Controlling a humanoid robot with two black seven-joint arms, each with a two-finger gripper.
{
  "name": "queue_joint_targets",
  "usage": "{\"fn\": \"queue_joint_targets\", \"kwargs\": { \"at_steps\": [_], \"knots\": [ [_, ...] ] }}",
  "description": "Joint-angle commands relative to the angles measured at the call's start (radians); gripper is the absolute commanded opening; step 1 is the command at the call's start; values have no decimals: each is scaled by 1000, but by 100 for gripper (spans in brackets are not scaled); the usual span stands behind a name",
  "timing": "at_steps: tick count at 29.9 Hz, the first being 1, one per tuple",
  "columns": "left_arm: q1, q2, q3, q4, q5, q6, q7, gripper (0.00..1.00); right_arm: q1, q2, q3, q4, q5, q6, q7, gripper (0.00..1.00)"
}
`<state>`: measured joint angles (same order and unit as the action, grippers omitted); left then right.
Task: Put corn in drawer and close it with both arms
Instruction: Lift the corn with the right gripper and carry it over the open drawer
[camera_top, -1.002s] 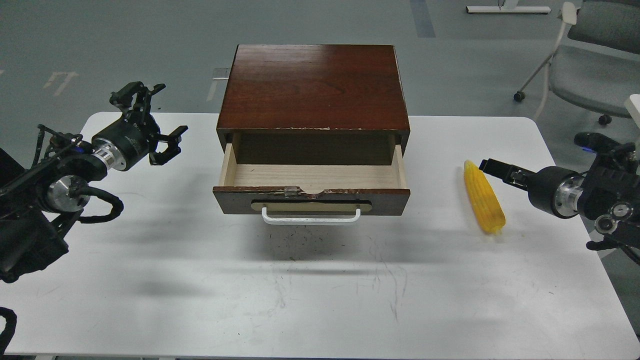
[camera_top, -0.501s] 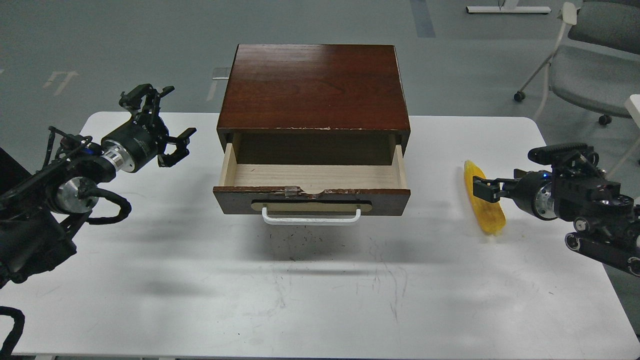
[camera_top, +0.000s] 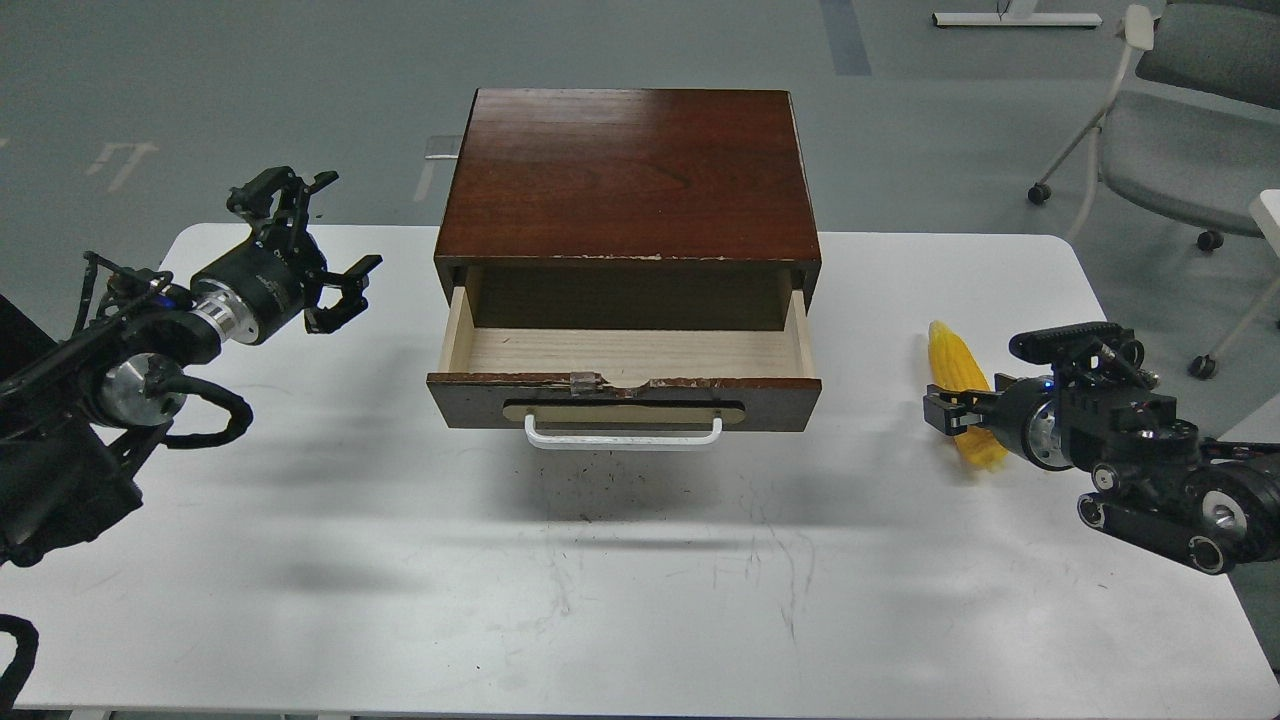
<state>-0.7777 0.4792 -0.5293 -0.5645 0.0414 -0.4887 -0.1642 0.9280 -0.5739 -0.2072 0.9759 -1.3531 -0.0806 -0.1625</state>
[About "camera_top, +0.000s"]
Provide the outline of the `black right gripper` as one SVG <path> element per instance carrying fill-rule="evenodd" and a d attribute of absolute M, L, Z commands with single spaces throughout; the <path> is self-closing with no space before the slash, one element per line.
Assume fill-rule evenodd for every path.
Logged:
<path fill-rule="evenodd" d="M 991 389 L 965 393 L 925 393 L 925 423 L 945 436 L 961 436 L 969 427 L 986 424 L 1010 454 L 1046 471 L 1070 469 L 1057 428 L 1052 378 L 995 375 L 991 384 Z"/>

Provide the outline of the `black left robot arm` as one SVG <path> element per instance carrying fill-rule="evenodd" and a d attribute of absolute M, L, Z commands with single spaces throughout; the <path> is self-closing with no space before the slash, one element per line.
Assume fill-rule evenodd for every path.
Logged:
<path fill-rule="evenodd" d="M 189 366 L 229 342 L 261 345 L 296 316 L 330 334 L 367 309 L 381 258 L 332 272 L 308 233 L 310 202 L 337 177 L 273 167 L 230 190 L 227 209 L 250 234 L 189 284 L 86 252 L 63 341 L 3 302 L 4 564 L 33 566 L 138 509 L 134 478 L 155 448 L 220 447 L 247 432 L 248 402 Z"/>

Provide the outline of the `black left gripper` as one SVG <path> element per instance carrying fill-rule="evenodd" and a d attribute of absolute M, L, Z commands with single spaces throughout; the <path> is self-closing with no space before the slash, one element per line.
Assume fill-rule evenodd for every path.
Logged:
<path fill-rule="evenodd" d="M 324 170 L 307 182 L 289 167 L 273 167 L 230 188 L 227 210 L 250 225 L 251 240 L 195 273 L 191 286 L 193 314 L 221 342 L 261 345 L 302 311 L 308 334 L 333 334 L 369 307 L 364 293 L 383 256 L 365 255 L 347 272 L 329 272 L 308 233 L 311 197 L 338 179 L 338 172 Z M 340 297 L 321 307 L 325 288 L 339 290 Z"/>

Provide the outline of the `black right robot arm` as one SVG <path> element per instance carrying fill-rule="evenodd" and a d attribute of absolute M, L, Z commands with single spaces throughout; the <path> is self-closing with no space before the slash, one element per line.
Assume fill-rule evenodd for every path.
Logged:
<path fill-rule="evenodd" d="M 1277 446 L 1202 437 L 1156 392 L 1132 331 L 1061 325 L 1015 334 L 1009 350 L 1051 373 L 987 379 L 963 338 L 931 323 L 923 416 L 969 465 L 1014 455 L 1082 470 L 1094 487 L 1076 503 L 1085 525 L 1204 574 L 1277 559 Z"/>

